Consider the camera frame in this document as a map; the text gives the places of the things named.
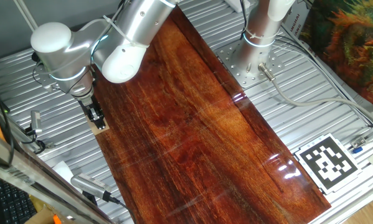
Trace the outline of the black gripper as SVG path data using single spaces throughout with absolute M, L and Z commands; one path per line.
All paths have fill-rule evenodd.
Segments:
M 105 116 L 100 110 L 100 105 L 95 95 L 88 95 L 83 98 L 79 98 L 78 101 L 82 106 L 87 108 L 87 116 L 91 123 L 93 123 L 98 129 L 105 129 Z

